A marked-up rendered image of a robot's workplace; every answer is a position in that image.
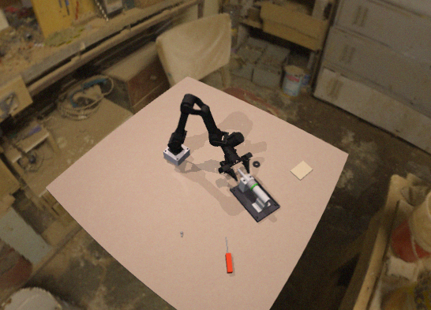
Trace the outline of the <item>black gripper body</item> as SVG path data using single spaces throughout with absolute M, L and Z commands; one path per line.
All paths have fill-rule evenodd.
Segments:
M 251 157 L 253 157 L 253 154 L 252 153 L 247 153 L 247 154 L 245 154 L 245 155 L 243 155 L 242 157 L 238 157 L 238 154 L 237 154 L 237 152 L 236 152 L 237 150 L 236 149 L 234 149 L 234 148 L 232 148 L 232 149 L 230 149 L 229 151 L 226 151 L 224 154 L 224 156 L 225 157 L 227 157 L 227 160 L 228 160 L 228 162 L 229 162 L 229 164 L 227 165 L 224 165 L 224 166 L 221 166 L 219 169 L 218 169 L 218 171 L 219 171 L 219 174 L 221 174 L 221 173 L 223 173 L 223 172 L 227 172 L 228 170 L 230 170 L 230 168 L 232 167 L 232 166 L 234 166 L 234 165 L 236 165 L 236 164 L 238 164 L 238 163 L 240 163 L 241 161 L 242 162 L 245 162 L 245 161 L 247 161 L 247 160 L 249 160 L 249 158 L 251 158 Z M 237 162 L 236 162 L 236 160 L 237 160 Z M 234 163 L 233 163 L 234 162 Z M 233 163 L 233 164 L 232 164 Z

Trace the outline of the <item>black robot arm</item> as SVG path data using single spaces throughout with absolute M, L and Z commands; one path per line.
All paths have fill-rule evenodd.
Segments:
M 197 104 L 200 110 L 193 109 L 194 103 Z M 228 132 L 223 132 L 218 129 L 210 111 L 210 107 L 205 105 L 198 97 L 193 94 L 187 93 L 184 95 L 180 106 L 180 111 L 182 114 L 178 123 L 178 127 L 176 128 L 175 132 L 171 134 L 171 138 L 167 145 L 169 147 L 168 151 L 170 151 L 175 156 L 183 150 L 181 145 L 184 143 L 186 138 L 187 131 L 185 130 L 185 126 L 189 114 L 200 115 L 202 117 L 208 130 L 208 139 L 210 145 L 215 147 L 220 146 L 223 150 L 223 153 L 238 146 L 245 140 L 244 136 L 240 132 L 232 132 L 232 134 L 229 135 Z

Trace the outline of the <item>beige flat square plate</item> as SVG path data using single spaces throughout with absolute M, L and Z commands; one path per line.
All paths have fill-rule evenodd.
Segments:
M 312 168 L 306 164 L 306 162 L 301 161 L 296 167 L 291 170 L 291 173 L 297 177 L 299 180 L 303 179 Z

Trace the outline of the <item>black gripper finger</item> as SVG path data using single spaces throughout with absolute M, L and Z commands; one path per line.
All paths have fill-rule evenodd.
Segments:
M 249 161 L 250 159 L 242 163 L 242 165 L 244 165 L 248 174 L 250 174 Z
M 228 170 L 227 172 L 224 172 L 226 174 L 229 174 L 230 176 L 232 176 L 233 179 L 235 179 L 236 181 L 238 181 L 233 169 Z

